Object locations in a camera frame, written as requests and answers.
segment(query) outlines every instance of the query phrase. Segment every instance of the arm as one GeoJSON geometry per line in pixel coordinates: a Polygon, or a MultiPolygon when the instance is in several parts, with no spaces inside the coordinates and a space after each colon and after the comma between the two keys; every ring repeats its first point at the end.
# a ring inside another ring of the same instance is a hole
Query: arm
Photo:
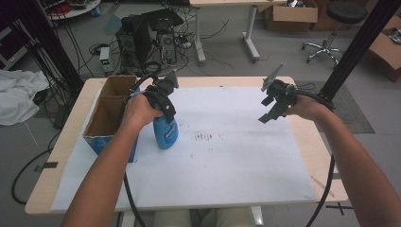
{"type": "Polygon", "coordinates": [[[312,98],[297,98],[286,114],[298,114],[323,128],[359,224],[401,226],[400,197],[368,151],[334,113],[312,98]]]}
{"type": "Polygon", "coordinates": [[[82,181],[62,226],[109,226],[133,143],[139,131],[161,115],[142,95],[128,102],[121,127],[82,181]]]}

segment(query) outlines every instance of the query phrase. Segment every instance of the forearm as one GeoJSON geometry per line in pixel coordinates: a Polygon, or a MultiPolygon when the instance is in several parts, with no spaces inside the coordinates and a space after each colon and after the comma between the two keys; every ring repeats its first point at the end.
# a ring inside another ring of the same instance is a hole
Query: forearm
{"type": "Polygon", "coordinates": [[[331,112],[324,112],[317,123],[329,141],[359,223],[384,226],[401,221],[399,196],[355,136],[331,112]]]}
{"type": "Polygon", "coordinates": [[[122,126],[102,150],[78,189],[63,226],[109,226],[127,161],[141,129],[122,126]]]}

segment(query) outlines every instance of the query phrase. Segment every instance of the metal stand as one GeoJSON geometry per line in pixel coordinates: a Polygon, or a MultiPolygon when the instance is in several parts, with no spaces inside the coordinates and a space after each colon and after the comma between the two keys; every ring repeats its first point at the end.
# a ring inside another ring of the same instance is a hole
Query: metal stand
{"type": "Polygon", "coordinates": [[[256,61],[258,61],[260,59],[259,53],[257,52],[256,47],[254,47],[253,41],[251,40],[254,16],[256,14],[256,7],[257,6],[251,6],[250,21],[248,23],[248,29],[246,32],[242,32],[242,35],[244,36],[245,44],[248,46],[248,48],[251,51],[251,54],[253,56],[253,63],[255,63],[256,61]]]}
{"type": "Polygon", "coordinates": [[[319,92],[327,102],[333,100],[341,85],[347,80],[366,50],[375,41],[383,27],[401,6],[400,0],[379,0],[360,28],[357,36],[342,56],[339,65],[319,92]]]}
{"type": "Polygon", "coordinates": [[[206,58],[204,57],[203,47],[201,46],[200,10],[200,8],[196,8],[195,48],[197,48],[199,64],[203,64],[206,62],[206,58]]]}

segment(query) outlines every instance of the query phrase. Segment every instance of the office chair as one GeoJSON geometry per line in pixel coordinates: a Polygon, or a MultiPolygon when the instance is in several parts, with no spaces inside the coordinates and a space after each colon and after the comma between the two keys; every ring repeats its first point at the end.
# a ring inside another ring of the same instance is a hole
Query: office chair
{"type": "Polygon", "coordinates": [[[331,32],[328,39],[324,40],[321,45],[313,44],[313,43],[303,43],[302,49],[304,50],[307,45],[310,45],[310,46],[313,46],[313,47],[316,47],[319,49],[316,53],[310,55],[307,58],[306,62],[310,62],[314,57],[316,57],[319,54],[326,53],[331,58],[331,60],[334,62],[334,67],[336,67],[339,64],[339,61],[336,59],[335,56],[333,56],[332,52],[339,52],[339,53],[343,54],[344,51],[340,50],[338,48],[331,47],[331,43],[333,43],[334,39],[336,38],[337,32],[340,29],[340,26],[342,24],[354,25],[354,24],[360,23],[365,19],[368,12],[366,11],[366,9],[363,6],[358,5],[356,3],[331,2],[331,3],[327,4],[326,13],[330,18],[339,22],[336,29],[331,32]]]}

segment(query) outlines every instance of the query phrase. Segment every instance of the blue label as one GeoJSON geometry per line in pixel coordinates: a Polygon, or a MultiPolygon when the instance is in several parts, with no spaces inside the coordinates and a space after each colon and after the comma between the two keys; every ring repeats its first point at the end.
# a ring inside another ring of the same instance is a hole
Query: blue label
{"type": "Polygon", "coordinates": [[[173,122],[171,125],[169,125],[166,129],[165,129],[165,141],[167,144],[173,142],[173,140],[175,139],[174,137],[174,131],[176,131],[177,129],[177,123],[173,122]]]}

